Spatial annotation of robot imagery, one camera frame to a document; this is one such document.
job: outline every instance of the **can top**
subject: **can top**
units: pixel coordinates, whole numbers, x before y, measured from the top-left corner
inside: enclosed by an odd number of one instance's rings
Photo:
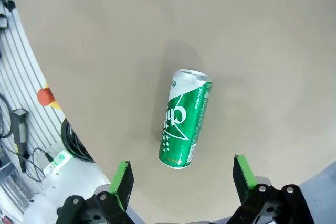
[[[202,72],[198,72],[196,70],[180,69],[178,73],[181,77],[184,77],[187,79],[211,82],[211,79],[208,75]]]

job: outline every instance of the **screw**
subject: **screw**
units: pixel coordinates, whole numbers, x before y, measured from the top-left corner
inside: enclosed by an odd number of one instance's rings
[[[259,187],[259,191],[262,192],[262,193],[265,192],[266,191],[266,187],[265,186],[260,186]]]
[[[289,194],[292,194],[292,193],[294,192],[294,189],[293,189],[291,186],[289,186],[289,187],[287,187],[286,191],[287,191]]]

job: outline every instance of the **red object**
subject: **red object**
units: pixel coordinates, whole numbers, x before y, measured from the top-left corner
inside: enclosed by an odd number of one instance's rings
[[[49,87],[40,89],[37,92],[37,99],[42,106],[48,106],[52,102],[55,102],[55,97]]]
[[[4,216],[4,218],[2,219],[2,222],[4,224],[13,224],[12,220],[7,215]]]

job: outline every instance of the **can label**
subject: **can label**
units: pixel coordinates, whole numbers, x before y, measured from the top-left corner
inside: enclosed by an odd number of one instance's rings
[[[193,158],[212,83],[203,81],[196,89],[186,89],[188,92],[185,93],[179,89],[177,94],[175,86],[176,81],[173,80],[159,158],[171,167],[183,168]]]

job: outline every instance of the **can bottom rim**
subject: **can bottom rim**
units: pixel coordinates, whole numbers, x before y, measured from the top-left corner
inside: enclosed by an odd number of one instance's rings
[[[162,164],[164,164],[164,165],[166,165],[166,166],[168,166],[169,168],[173,168],[173,169],[183,169],[183,168],[186,168],[186,167],[188,167],[189,165],[190,165],[190,163],[188,164],[188,165],[186,165],[186,166],[181,166],[181,167],[174,167],[174,166],[170,166],[170,165],[168,165],[168,164],[166,164],[165,162],[163,162],[161,159],[159,159],[160,160],[160,162],[162,163]]]

